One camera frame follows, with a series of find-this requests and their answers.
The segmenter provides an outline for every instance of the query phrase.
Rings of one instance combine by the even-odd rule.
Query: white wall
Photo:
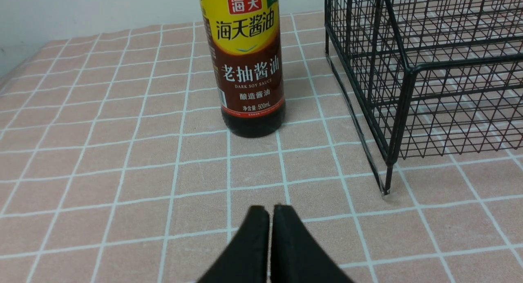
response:
[[[323,0],[280,0],[282,13],[322,8]],[[17,57],[49,40],[198,20],[198,0],[0,0],[0,48]]]

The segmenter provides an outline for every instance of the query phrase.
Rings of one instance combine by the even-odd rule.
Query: black object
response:
[[[402,158],[523,146],[523,0],[325,0],[326,54],[383,194]],[[385,184],[329,40],[387,164]]]
[[[269,214],[250,207],[228,247],[198,283],[264,283]],[[309,234],[289,205],[276,205],[271,246],[272,283],[354,283]]]

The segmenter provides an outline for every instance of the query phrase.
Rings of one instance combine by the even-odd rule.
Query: barcode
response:
[[[218,93],[220,93],[220,100],[222,101],[222,105],[227,108],[227,100],[226,100],[226,94],[224,91],[218,89]]]

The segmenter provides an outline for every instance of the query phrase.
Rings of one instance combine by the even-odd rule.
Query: bottle label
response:
[[[200,0],[222,108],[262,117],[284,103],[278,0]]]

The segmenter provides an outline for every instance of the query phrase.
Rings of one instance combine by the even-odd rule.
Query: metal grid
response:
[[[389,168],[384,193],[399,156],[522,146],[523,0],[325,6],[327,37]]]

